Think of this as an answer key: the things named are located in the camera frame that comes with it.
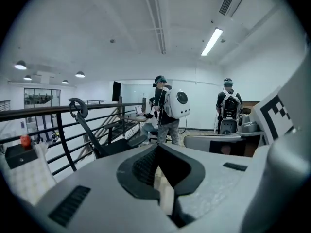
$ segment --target red object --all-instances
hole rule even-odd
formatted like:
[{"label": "red object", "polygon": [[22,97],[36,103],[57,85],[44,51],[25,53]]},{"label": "red object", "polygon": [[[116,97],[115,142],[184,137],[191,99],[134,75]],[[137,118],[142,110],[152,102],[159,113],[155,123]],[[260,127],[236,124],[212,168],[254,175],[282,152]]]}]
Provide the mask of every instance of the red object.
[{"label": "red object", "polygon": [[29,135],[22,135],[20,137],[20,142],[21,142],[21,145],[26,149],[26,150],[29,150],[31,149],[31,138]]}]

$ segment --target black tray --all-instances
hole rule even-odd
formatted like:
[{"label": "black tray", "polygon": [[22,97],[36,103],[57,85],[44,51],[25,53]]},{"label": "black tray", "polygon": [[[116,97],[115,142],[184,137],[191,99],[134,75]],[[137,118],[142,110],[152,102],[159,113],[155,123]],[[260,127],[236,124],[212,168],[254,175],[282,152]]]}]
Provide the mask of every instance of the black tray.
[{"label": "black tray", "polygon": [[37,153],[32,148],[30,150],[25,150],[21,144],[8,147],[5,152],[5,159],[11,169],[24,165],[37,159]]}]

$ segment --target computer screen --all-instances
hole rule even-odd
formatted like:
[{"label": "computer screen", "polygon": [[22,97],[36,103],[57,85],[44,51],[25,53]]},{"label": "computer screen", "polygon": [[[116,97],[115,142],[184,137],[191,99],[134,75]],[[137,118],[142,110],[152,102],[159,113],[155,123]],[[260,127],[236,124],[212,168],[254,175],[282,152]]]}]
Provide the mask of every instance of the computer screen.
[{"label": "computer screen", "polygon": [[136,107],[136,113],[137,113],[137,114],[142,113],[141,107]]}]

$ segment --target ceiling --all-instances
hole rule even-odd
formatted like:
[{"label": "ceiling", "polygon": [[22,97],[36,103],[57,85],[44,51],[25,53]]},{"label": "ceiling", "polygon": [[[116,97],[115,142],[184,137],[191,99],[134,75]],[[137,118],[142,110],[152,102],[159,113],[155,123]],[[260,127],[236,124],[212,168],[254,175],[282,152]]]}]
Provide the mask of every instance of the ceiling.
[{"label": "ceiling", "polygon": [[[43,71],[53,76],[50,84],[68,79],[77,85],[77,71],[86,73],[84,81],[105,79],[104,71],[118,71],[142,55],[226,65],[245,42],[255,45],[281,18],[277,0],[232,0],[225,15],[219,13],[223,1],[31,0],[3,45],[0,72],[14,82],[31,74],[40,83],[37,74]],[[216,27],[224,33],[201,57]],[[253,40],[246,41],[250,35]],[[18,60],[29,69],[13,68]]]}]

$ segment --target window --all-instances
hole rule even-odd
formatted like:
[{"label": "window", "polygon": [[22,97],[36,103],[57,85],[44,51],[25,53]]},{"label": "window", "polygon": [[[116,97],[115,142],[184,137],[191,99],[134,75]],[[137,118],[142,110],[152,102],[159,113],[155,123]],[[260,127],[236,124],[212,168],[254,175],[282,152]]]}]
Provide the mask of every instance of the window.
[{"label": "window", "polygon": [[60,90],[24,89],[24,108],[60,106]]},{"label": "window", "polygon": [[[41,108],[60,106],[60,90],[53,89],[24,89],[24,108]],[[56,115],[33,116],[26,119],[27,132],[33,133],[43,129],[49,129],[57,126]],[[41,133],[33,136],[33,140],[38,137],[51,143],[52,132]]]}]

